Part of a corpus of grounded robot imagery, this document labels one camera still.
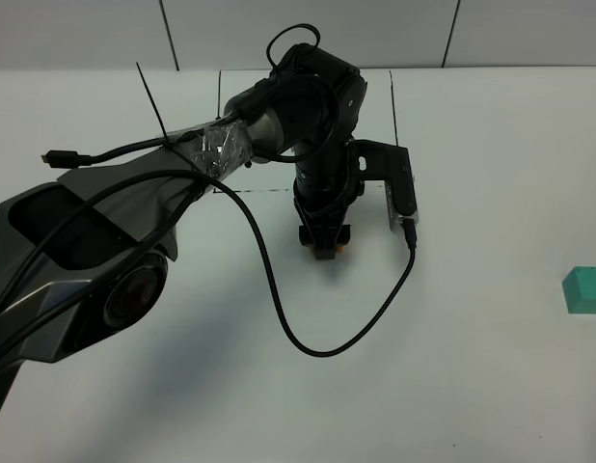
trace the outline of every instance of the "white table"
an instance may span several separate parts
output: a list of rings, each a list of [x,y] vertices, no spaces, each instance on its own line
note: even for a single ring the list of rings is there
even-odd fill
[[[174,106],[177,126],[214,115],[213,73],[178,74],[181,89],[164,85],[175,74],[149,74],[166,121]],[[224,72],[222,99],[262,75]],[[356,135],[393,143],[388,72],[365,76]],[[107,144],[86,145],[92,137],[78,132],[65,148],[97,152],[157,133],[128,77],[103,74],[104,88],[118,88],[118,114],[89,96],[94,109],[72,103],[61,120],[73,133],[79,119]],[[179,224],[178,261],[151,313],[59,364],[24,365],[0,416],[0,462],[596,461],[596,316],[568,315],[560,289],[573,265],[596,265],[596,69],[397,70],[393,81],[417,178],[419,253],[364,340],[334,359],[298,352],[246,221],[224,195],[208,195]],[[28,92],[46,100],[44,86]],[[133,119],[124,95],[141,104]],[[56,97],[59,108],[65,100]],[[32,166],[30,152],[64,146],[61,123],[24,121],[46,138],[12,148],[13,162]],[[125,133],[133,121],[149,125]],[[0,126],[0,152],[16,133]],[[314,261],[298,244],[291,192],[271,191],[292,179],[290,166],[266,165],[228,184],[257,190],[241,196],[297,336],[332,348],[372,317],[407,251],[373,185],[351,207],[345,252]]]

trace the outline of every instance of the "teal block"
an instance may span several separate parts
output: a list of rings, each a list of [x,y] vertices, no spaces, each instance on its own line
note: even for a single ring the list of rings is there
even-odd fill
[[[575,267],[561,283],[568,313],[596,313],[596,267]]]

